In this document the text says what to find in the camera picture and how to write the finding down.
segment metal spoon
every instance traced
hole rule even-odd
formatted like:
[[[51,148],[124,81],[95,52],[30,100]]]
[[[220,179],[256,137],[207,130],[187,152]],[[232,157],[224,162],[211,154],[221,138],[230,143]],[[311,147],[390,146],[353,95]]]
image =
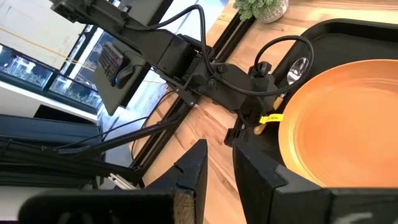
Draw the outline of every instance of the metal spoon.
[[[293,84],[296,82],[303,72],[307,69],[308,67],[308,59],[305,57],[302,57],[298,59],[297,61],[294,62],[294,64],[291,66],[289,71],[287,72],[287,83],[289,85]],[[286,96],[286,93],[283,93],[279,95],[275,102],[274,102],[274,109],[277,110],[279,106],[282,104],[284,97]],[[266,124],[260,124],[259,126],[254,128],[254,134],[260,135],[263,130],[266,128]]]

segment plant pot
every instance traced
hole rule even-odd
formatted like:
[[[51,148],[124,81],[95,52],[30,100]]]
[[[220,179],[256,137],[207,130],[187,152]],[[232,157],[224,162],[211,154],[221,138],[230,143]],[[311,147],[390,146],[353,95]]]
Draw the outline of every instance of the plant pot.
[[[261,22],[271,23],[280,19],[287,11],[289,0],[280,0],[278,4],[272,7],[265,7],[259,12],[254,12],[254,17]]]

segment green plant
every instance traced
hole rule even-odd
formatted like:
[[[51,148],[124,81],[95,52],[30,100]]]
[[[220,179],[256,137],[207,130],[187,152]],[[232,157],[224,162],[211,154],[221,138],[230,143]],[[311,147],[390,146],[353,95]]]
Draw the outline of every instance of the green plant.
[[[280,4],[282,0],[235,0],[234,8],[238,10],[242,21],[250,19],[253,15],[271,13],[271,9]]]

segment bolt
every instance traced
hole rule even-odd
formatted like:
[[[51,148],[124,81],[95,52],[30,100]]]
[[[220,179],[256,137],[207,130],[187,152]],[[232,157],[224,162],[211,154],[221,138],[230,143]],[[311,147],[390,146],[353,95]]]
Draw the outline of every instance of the bolt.
[[[133,169],[133,171],[139,172],[142,170],[142,166],[139,165],[139,166],[133,167],[132,169]]]
[[[219,65],[217,66],[217,72],[219,73],[226,73],[228,71],[228,69],[226,68],[225,65]]]
[[[210,87],[213,87],[213,88],[215,88],[217,86],[217,82],[214,79],[209,80],[208,84]]]
[[[122,17],[122,19],[127,19],[129,17],[129,13],[122,11],[122,12],[120,12],[120,16]]]

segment keyboard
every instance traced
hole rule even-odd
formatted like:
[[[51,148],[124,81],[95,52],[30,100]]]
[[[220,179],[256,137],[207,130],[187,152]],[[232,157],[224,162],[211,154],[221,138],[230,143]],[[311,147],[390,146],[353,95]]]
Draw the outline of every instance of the keyboard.
[[[123,68],[123,55],[110,42],[105,42],[98,62],[104,68],[111,86],[118,82],[116,76]]]

